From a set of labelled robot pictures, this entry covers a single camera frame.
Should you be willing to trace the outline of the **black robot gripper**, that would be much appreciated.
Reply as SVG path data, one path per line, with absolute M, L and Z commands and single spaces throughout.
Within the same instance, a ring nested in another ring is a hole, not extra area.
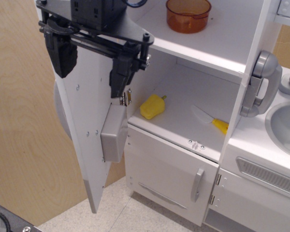
M 154 36 L 134 23 L 128 8 L 145 0 L 38 0 L 40 31 L 56 74 L 65 78 L 76 66 L 79 46 L 113 59 L 111 98 L 119 98 L 134 73 L 149 65 Z

